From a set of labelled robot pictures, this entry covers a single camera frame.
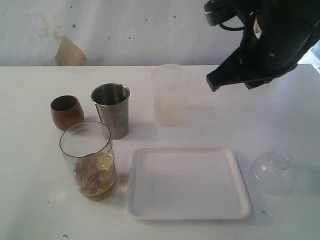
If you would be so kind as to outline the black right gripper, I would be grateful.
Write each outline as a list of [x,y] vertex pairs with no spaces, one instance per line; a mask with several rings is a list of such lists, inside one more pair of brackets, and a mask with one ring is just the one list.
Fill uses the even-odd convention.
[[[206,75],[215,92],[244,83],[251,90],[283,76],[320,39],[318,0],[256,0],[244,30],[240,52],[232,53]],[[256,72],[247,72],[246,66]]]

